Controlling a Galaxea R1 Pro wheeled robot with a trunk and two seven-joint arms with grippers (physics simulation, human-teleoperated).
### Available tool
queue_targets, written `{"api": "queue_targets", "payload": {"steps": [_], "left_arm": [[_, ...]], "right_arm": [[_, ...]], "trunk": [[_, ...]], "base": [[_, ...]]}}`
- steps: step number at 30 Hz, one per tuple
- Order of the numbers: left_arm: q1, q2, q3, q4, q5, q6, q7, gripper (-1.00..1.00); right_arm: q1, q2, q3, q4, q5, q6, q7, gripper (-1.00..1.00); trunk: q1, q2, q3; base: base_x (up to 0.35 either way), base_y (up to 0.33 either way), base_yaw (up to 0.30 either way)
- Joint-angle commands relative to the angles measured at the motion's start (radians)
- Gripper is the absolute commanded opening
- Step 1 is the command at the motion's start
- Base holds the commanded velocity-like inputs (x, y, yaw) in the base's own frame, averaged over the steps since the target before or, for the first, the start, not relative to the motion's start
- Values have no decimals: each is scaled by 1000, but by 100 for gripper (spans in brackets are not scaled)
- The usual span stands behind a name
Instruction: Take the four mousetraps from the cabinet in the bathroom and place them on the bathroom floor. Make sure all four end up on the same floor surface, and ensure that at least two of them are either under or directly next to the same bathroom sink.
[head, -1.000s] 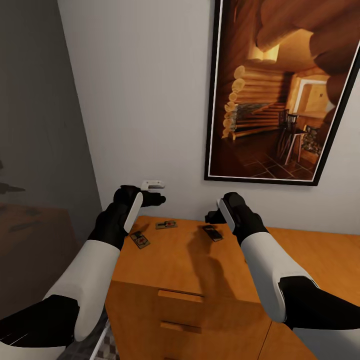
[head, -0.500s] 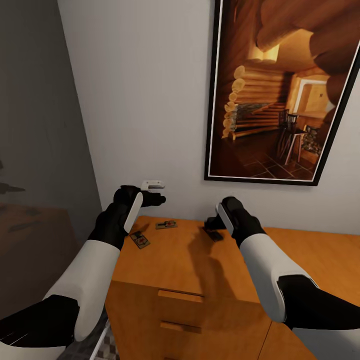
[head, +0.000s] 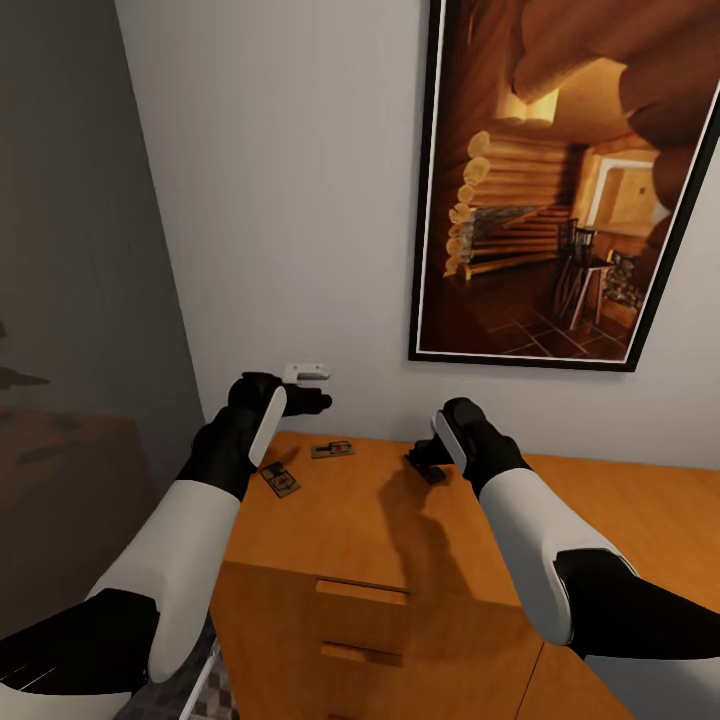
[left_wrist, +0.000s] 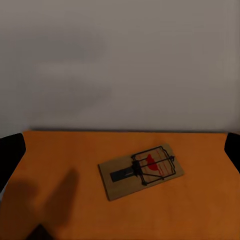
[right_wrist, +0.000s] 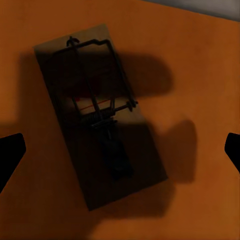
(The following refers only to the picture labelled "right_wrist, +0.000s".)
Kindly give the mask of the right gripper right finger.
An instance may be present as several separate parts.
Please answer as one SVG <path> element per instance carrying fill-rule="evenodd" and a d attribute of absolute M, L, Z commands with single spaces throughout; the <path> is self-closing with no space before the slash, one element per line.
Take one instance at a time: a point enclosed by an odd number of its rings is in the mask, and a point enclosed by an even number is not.
<path fill-rule="evenodd" d="M 237 170 L 240 172 L 240 135 L 235 133 L 229 133 L 226 142 L 224 151 L 235 165 Z"/>

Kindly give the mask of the mousetrap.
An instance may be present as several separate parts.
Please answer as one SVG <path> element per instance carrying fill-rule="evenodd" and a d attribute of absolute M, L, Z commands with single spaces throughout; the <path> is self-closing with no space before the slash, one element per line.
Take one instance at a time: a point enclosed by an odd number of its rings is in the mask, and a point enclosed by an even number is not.
<path fill-rule="evenodd" d="M 106 23 L 33 49 L 89 212 L 169 179 Z"/>

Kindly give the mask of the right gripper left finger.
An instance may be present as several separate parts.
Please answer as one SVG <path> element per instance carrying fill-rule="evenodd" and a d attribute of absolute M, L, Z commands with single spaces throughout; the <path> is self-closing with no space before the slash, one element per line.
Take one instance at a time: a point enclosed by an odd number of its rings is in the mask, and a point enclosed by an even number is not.
<path fill-rule="evenodd" d="M 0 138 L 0 193 L 26 152 L 21 133 Z"/>

